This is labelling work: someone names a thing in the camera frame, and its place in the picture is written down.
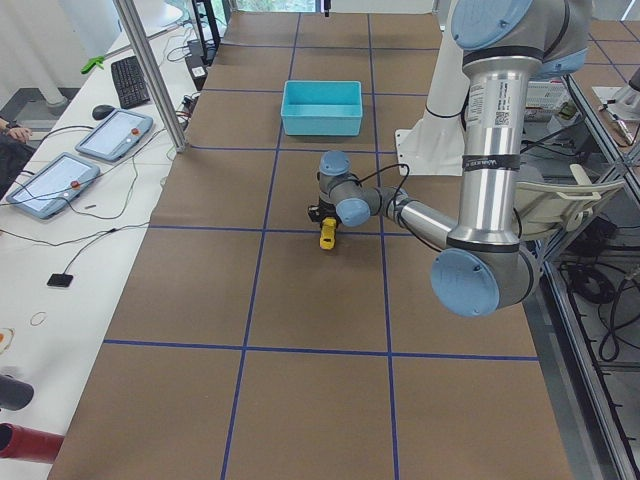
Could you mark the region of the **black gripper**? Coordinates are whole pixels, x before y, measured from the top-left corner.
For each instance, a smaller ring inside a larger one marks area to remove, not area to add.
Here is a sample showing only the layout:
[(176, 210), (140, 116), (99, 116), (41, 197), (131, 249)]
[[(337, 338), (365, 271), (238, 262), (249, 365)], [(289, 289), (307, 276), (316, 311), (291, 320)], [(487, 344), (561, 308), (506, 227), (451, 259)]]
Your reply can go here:
[(336, 219), (335, 205), (319, 199), (317, 205), (307, 207), (307, 215), (311, 222), (319, 224), (327, 218)]

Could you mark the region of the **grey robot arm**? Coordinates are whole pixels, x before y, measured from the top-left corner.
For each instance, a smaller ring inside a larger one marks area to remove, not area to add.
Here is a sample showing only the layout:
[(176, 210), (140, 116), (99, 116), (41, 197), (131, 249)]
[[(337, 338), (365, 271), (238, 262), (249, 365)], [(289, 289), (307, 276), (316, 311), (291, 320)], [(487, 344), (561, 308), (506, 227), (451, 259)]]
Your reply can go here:
[(460, 316), (485, 316), (517, 304), (536, 288), (539, 271), (512, 228), (526, 94), (534, 78), (577, 71), (587, 53), (588, 1), (460, 1), (449, 33), (462, 51), (470, 87), (459, 212), (449, 218), (401, 188), (366, 188), (341, 151), (323, 154), (317, 223), (355, 227), (383, 215), (438, 253), (431, 286)]

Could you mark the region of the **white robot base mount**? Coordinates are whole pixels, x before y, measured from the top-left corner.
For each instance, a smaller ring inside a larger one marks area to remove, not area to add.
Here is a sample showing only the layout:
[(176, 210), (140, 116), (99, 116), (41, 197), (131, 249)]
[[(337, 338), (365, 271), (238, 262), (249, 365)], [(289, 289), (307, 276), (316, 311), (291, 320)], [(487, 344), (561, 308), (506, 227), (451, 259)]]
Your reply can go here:
[(469, 88), (469, 80), (462, 72), (462, 55), (451, 32), (446, 30), (423, 116), (412, 128), (395, 132), (398, 161), (408, 164), (414, 176), (462, 174), (461, 111)]

